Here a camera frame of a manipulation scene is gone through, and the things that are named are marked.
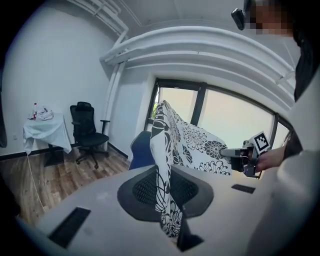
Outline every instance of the wooden floor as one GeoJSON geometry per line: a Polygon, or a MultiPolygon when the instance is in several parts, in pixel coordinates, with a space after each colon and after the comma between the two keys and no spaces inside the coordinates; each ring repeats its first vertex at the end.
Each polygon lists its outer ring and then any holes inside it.
{"type": "Polygon", "coordinates": [[[80,155],[77,148],[73,148],[69,154],[64,153],[64,163],[48,167],[44,167],[45,154],[31,155],[29,161],[32,173],[26,156],[0,161],[4,182],[21,207],[19,216],[34,225],[45,212],[81,187],[126,172],[130,164],[128,160],[110,147],[108,151],[108,158],[102,154],[95,155],[98,169],[95,169],[90,156],[79,165],[76,164],[75,159],[80,155]]]}

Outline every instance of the office chair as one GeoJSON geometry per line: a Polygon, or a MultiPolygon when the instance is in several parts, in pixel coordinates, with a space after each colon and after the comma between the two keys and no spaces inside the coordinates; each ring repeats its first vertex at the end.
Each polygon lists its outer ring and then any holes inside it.
{"type": "Polygon", "coordinates": [[[105,154],[107,157],[109,153],[102,150],[96,150],[95,147],[99,146],[109,140],[107,135],[104,135],[106,123],[108,120],[100,120],[103,122],[102,133],[96,132],[94,113],[95,109],[88,102],[79,101],[77,105],[70,106],[73,124],[73,137],[76,143],[80,145],[78,148],[85,153],[79,156],[75,162],[79,165],[80,160],[92,156],[95,166],[98,169],[99,165],[94,154],[105,154]]]}
{"type": "Polygon", "coordinates": [[[131,143],[133,159],[129,170],[156,164],[151,154],[150,137],[151,131],[144,130],[131,143]]]}

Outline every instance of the white tablecloth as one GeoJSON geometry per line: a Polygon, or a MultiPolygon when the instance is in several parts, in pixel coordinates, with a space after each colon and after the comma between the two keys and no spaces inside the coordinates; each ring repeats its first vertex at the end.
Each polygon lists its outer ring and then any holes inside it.
{"type": "Polygon", "coordinates": [[[54,113],[53,119],[44,121],[27,120],[23,126],[23,146],[29,155],[35,139],[61,147],[66,153],[71,151],[64,115],[54,113]]]}

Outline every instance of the ceiling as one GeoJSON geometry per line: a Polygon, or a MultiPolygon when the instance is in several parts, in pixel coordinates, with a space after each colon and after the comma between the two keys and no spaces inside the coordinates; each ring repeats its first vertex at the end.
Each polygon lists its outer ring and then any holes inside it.
{"type": "Polygon", "coordinates": [[[132,33],[140,34],[153,27],[197,22],[206,26],[233,26],[231,11],[241,8],[243,0],[114,0],[123,10],[121,19],[132,33]]]}
{"type": "Polygon", "coordinates": [[[120,19],[129,27],[129,37],[173,26],[206,26],[229,30],[265,45],[294,67],[300,50],[292,38],[256,34],[237,29],[231,12],[244,0],[114,0],[121,8],[120,19]]]}

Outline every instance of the blue chair backrest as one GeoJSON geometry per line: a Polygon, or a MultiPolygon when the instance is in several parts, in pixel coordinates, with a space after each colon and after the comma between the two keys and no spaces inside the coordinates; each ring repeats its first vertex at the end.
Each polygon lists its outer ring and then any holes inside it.
{"type": "Polygon", "coordinates": [[[151,132],[145,130],[133,140],[131,144],[133,159],[129,170],[156,164],[151,154],[150,137],[151,132]]]}

